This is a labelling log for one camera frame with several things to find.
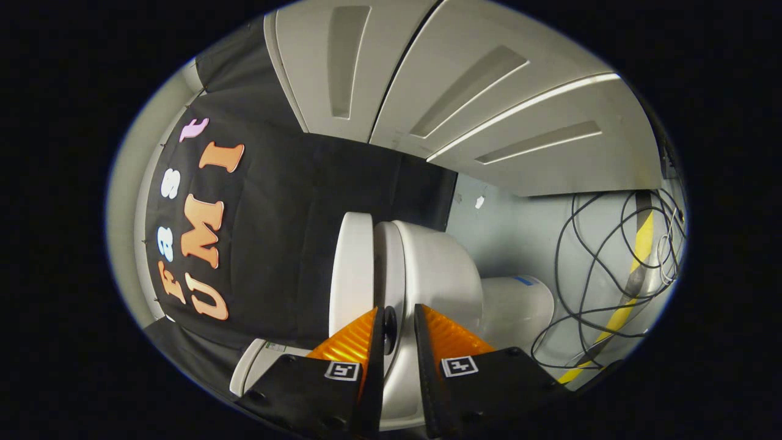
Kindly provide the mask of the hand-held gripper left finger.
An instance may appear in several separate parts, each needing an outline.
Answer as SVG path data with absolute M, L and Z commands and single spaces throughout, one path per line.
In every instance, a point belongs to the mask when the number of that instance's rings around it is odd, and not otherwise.
M 306 356 L 283 354 L 237 404 L 297 438 L 376 438 L 384 313 L 374 307 Z

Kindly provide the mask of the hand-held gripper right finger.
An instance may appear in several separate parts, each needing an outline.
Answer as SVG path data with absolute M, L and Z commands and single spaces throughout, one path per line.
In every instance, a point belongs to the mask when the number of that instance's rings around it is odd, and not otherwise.
M 522 348 L 494 348 L 425 304 L 414 306 L 414 334 L 430 438 L 487 439 L 572 397 Z

